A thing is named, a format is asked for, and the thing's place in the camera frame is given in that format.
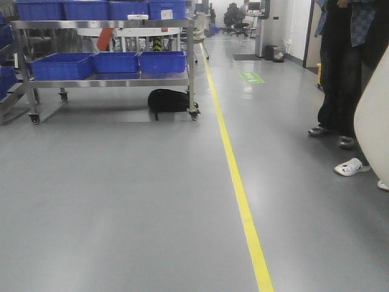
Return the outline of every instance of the sneaker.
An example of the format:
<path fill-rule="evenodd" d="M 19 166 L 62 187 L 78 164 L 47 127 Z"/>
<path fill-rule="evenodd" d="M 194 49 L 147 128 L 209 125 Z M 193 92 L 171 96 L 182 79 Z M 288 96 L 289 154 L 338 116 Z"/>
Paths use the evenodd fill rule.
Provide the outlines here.
<path fill-rule="evenodd" d="M 352 137 L 341 136 L 339 147 L 345 150 L 351 150 L 355 147 L 355 139 Z"/>
<path fill-rule="evenodd" d="M 384 184 L 381 180 L 377 182 L 377 186 L 379 189 L 386 190 L 387 192 L 389 192 L 389 187 L 387 187 L 387 185 Z"/>
<path fill-rule="evenodd" d="M 308 130 L 308 134 L 311 137 L 324 137 L 324 136 L 327 136 L 333 132 L 334 132 L 334 130 L 327 130 L 326 128 L 323 128 L 321 126 L 317 126 L 315 128 Z"/>

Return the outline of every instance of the yellow floor line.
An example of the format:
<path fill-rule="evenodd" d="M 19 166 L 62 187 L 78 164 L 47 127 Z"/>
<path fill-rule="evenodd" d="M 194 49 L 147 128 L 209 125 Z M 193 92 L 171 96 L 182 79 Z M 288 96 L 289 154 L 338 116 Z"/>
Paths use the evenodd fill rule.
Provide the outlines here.
<path fill-rule="evenodd" d="M 227 127 L 224 122 L 223 113 L 219 103 L 219 96 L 218 93 L 216 92 L 211 70 L 208 65 L 208 60 L 205 57 L 204 48 L 202 47 L 202 44 L 201 44 L 201 52 L 204 59 L 205 70 L 207 71 L 207 77 L 212 92 L 213 102 L 216 107 L 225 154 L 227 155 L 227 160 L 231 172 L 231 178 L 235 189 L 236 199 L 238 201 L 239 209 L 241 212 L 243 228 L 244 228 L 244 232 L 246 233 L 247 244 L 249 245 L 249 251 L 250 251 L 250 256 L 254 267 L 256 282 L 258 284 L 258 288 L 260 292 L 274 292 L 272 279 L 270 278 L 269 270 L 267 269 L 267 264 L 263 255 L 260 239 L 258 238 L 258 234 L 255 229 L 249 203 L 246 197 L 246 192 L 244 190 L 243 182 L 239 174 L 238 164 L 236 163 L 236 159 L 233 153 Z"/>

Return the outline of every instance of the office chair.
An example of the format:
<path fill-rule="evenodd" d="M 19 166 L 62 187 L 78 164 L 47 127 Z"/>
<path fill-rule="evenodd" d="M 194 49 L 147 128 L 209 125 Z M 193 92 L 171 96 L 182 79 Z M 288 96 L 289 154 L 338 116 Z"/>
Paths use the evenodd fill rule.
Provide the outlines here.
<path fill-rule="evenodd" d="M 206 39 L 205 30 L 209 28 L 209 19 L 203 12 L 199 12 L 196 15 L 196 19 L 194 20 L 194 31 L 193 31 L 193 44 L 202 44 L 205 54 L 207 55 L 207 60 L 209 60 L 209 54 L 207 48 L 205 47 L 204 40 Z M 195 52 L 194 54 L 194 62 L 197 63 L 197 56 Z"/>
<path fill-rule="evenodd" d="M 240 35 L 244 35 L 245 37 L 248 37 L 249 35 L 246 32 L 246 27 L 249 26 L 248 23 L 236 23 L 233 27 L 235 31 L 231 33 L 231 35 L 236 35 L 237 37 Z"/>
<path fill-rule="evenodd" d="M 236 3 L 231 3 L 227 8 L 227 12 L 225 12 L 224 14 L 223 22 L 225 28 L 223 28 L 222 33 L 227 32 L 228 34 L 230 34 L 234 32 L 232 26 L 238 22 L 238 14 L 238 6 L 236 5 Z"/>

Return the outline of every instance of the shoe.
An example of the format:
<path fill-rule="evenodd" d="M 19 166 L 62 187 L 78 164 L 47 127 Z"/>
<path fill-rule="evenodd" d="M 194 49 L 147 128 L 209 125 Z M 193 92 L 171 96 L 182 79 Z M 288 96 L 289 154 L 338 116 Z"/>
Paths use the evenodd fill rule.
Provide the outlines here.
<path fill-rule="evenodd" d="M 379 189 L 386 190 L 387 192 L 389 192 L 389 187 L 387 187 L 387 185 L 384 184 L 381 180 L 377 182 L 377 186 Z"/>
<path fill-rule="evenodd" d="M 334 130 L 327 130 L 326 128 L 323 128 L 321 126 L 317 126 L 315 128 L 308 130 L 308 134 L 311 137 L 324 137 L 324 136 L 327 136 L 333 132 L 334 132 Z"/>
<path fill-rule="evenodd" d="M 341 136 L 339 147 L 345 150 L 351 150 L 355 147 L 356 140 L 352 137 Z"/>
<path fill-rule="evenodd" d="M 371 166 L 363 166 L 362 162 L 357 158 L 352 158 L 349 161 L 341 163 L 335 166 L 334 170 L 343 176 L 352 176 L 359 172 L 368 172 L 371 170 Z"/>

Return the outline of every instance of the trash can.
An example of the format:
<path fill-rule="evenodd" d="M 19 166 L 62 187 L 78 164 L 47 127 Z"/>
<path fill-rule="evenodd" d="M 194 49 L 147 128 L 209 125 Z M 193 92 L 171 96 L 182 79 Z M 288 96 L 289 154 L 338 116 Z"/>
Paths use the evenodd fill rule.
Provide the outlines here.
<path fill-rule="evenodd" d="M 273 51 L 273 62 L 282 63 L 285 59 L 286 48 L 285 47 L 275 47 Z"/>
<path fill-rule="evenodd" d="M 265 60 L 266 61 L 273 61 L 273 55 L 274 55 L 274 49 L 277 46 L 266 46 L 265 47 Z"/>

